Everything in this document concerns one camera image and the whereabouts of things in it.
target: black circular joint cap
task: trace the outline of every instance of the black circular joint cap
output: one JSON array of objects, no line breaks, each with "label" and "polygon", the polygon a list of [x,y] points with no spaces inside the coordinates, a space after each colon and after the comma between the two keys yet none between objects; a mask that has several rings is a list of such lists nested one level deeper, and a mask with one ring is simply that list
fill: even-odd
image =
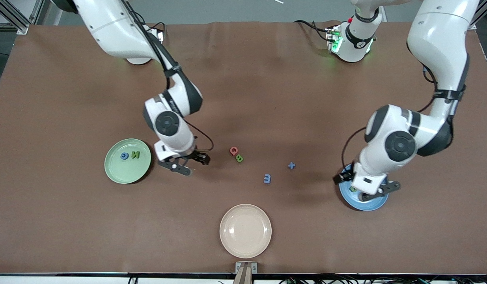
[{"label": "black circular joint cap", "polygon": [[179,129],[179,125],[179,117],[172,111],[162,112],[155,119],[155,129],[162,135],[175,135]]},{"label": "black circular joint cap", "polygon": [[415,153],[415,139],[405,131],[391,133],[385,140],[387,155],[394,162],[401,162]]}]

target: floor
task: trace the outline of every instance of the floor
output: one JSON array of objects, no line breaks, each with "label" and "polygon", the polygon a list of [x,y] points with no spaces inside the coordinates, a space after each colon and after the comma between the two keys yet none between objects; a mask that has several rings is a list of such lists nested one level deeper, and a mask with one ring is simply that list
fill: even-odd
[{"label": "floor", "polygon": [[[166,24],[203,24],[209,22],[261,21],[293,22],[295,20],[327,21],[346,20],[353,15],[353,6],[347,0],[130,0],[146,22],[163,21]],[[413,0],[399,6],[385,8],[390,22],[410,22],[421,2]],[[46,24],[82,25],[80,16],[61,12],[52,6]],[[487,56],[487,15],[476,24],[478,36]],[[0,53],[9,54],[16,34],[0,32]],[[7,56],[0,55],[0,76]]]}]

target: white robot link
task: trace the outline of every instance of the white robot link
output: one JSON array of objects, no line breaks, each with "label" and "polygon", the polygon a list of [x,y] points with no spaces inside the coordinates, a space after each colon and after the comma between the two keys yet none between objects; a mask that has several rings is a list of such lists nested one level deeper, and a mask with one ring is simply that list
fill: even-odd
[{"label": "white robot link", "polygon": [[[380,5],[387,1],[357,1],[360,6],[356,13],[368,16],[373,13],[367,10],[363,13],[362,7],[373,9],[376,5],[362,5],[362,2]],[[390,172],[405,166],[417,154],[429,156],[452,143],[453,117],[465,92],[469,66],[466,30],[477,4],[477,0],[424,0],[422,3],[411,25],[407,46],[432,76],[435,90],[431,111],[424,115],[387,105],[373,113],[364,135],[368,145],[362,149],[350,171],[334,178],[335,183],[351,181],[351,186],[362,192],[361,201],[399,189],[399,182],[391,186],[381,185]],[[350,48],[344,53],[343,47],[340,47],[338,55],[351,54],[352,59],[362,58],[360,53],[357,56],[351,53]]]},{"label": "white robot link", "polygon": [[133,64],[151,59],[161,63],[166,90],[148,99],[144,106],[144,118],[160,139],[154,144],[159,164],[186,176],[191,173],[185,166],[189,159],[207,165],[210,157],[196,149],[195,137],[184,120],[200,110],[202,94],[162,45],[158,38],[162,34],[140,22],[126,0],[57,0],[54,3],[65,11],[78,13],[107,54]]}]

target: robot elbow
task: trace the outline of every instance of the robot elbow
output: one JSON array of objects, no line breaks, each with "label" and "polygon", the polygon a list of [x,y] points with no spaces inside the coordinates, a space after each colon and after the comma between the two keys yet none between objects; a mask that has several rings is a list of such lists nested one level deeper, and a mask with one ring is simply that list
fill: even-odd
[{"label": "robot elbow", "polygon": [[418,149],[417,154],[422,157],[426,157],[441,152],[452,144],[453,137],[454,125],[452,122],[452,116],[450,116],[447,118],[434,138],[422,148]]}]

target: plate rim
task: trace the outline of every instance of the plate rim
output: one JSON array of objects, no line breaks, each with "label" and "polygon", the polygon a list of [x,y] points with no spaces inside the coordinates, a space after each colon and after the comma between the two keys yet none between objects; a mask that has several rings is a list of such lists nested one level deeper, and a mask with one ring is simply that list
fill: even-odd
[{"label": "plate rim", "polygon": [[[244,207],[244,206],[250,206],[252,208],[256,208],[258,211],[261,211],[266,216],[266,219],[267,219],[268,224],[270,224],[270,238],[267,239],[266,245],[264,246],[263,250],[261,250],[260,252],[258,252],[256,255],[252,255],[250,257],[242,257],[241,255],[233,254],[232,252],[229,251],[228,247],[225,245],[224,241],[222,240],[223,239],[222,238],[222,229],[223,229],[222,228],[222,222],[226,219],[226,216],[229,214],[229,212],[231,212],[232,210],[234,210],[237,207]],[[273,234],[273,229],[272,229],[272,222],[270,220],[270,216],[268,216],[268,214],[266,214],[266,212],[263,209],[261,209],[260,207],[258,207],[256,205],[253,205],[253,204],[248,204],[248,203],[238,204],[238,205],[235,205],[235,206],[231,207],[229,210],[227,210],[227,212],[224,214],[224,216],[220,220],[220,225],[218,227],[218,236],[220,238],[220,242],[222,243],[222,246],[224,247],[224,249],[228,253],[230,253],[231,255],[233,255],[235,257],[238,257],[238,258],[241,258],[241,259],[249,259],[249,258],[257,257],[258,255],[260,255],[261,253],[263,253],[268,248],[268,246],[270,245],[270,241],[272,239],[272,234]]]},{"label": "plate rim", "polygon": [[148,172],[148,169],[147,169],[147,171],[146,171],[144,174],[142,174],[142,176],[140,176],[140,177],[139,177],[139,178],[137,178],[136,180],[133,180],[133,181],[130,181],[130,182],[120,182],[120,181],[117,181],[117,180],[113,179],[113,176],[111,177],[111,176],[110,176],[110,174],[108,174],[109,169],[108,169],[108,165],[107,165],[107,160],[109,159],[110,152],[111,152],[111,151],[112,151],[112,150],[113,150],[113,149],[114,149],[114,148],[117,146],[117,144],[119,144],[119,143],[121,143],[121,142],[124,142],[124,141],[126,141],[126,140],[131,140],[131,141],[133,141],[133,142],[137,142],[138,144],[142,144],[142,145],[143,145],[143,146],[144,146],[144,147],[145,147],[145,148],[148,150],[149,155],[150,155],[150,160],[149,160],[149,162],[148,162],[148,164],[149,164],[148,169],[150,169],[150,164],[151,164],[151,162],[152,162],[152,160],[153,160],[153,157],[152,157],[152,152],[150,151],[150,148],[148,147],[147,143],[145,143],[145,142],[144,142],[144,141],[142,141],[142,140],[139,140],[139,139],[137,139],[137,138],[125,138],[125,139],[122,139],[121,141],[116,142],[116,143],[115,143],[115,144],[114,144],[112,147],[110,147],[110,149],[109,149],[109,150],[108,150],[108,152],[106,153],[106,156],[105,156],[105,161],[103,162],[103,168],[105,169],[106,176],[108,176],[108,178],[109,178],[111,181],[113,181],[113,182],[115,182],[115,183],[118,183],[118,184],[120,184],[120,185],[128,185],[128,184],[130,184],[130,183],[136,182],[137,180],[140,180],[140,179],[141,179],[141,178],[142,178],[142,177],[143,177],[143,176],[144,176],[144,175],[145,175],[145,174]]}]

